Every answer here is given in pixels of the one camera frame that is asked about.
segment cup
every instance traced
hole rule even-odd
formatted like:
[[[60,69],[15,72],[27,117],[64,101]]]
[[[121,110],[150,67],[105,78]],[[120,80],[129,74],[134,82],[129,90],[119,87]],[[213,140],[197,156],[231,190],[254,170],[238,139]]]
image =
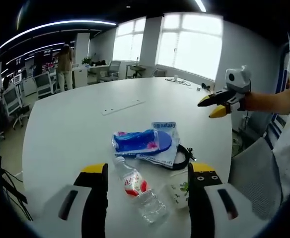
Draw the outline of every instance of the cup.
[[[167,182],[168,191],[177,209],[188,206],[188,171],[174,174]]]

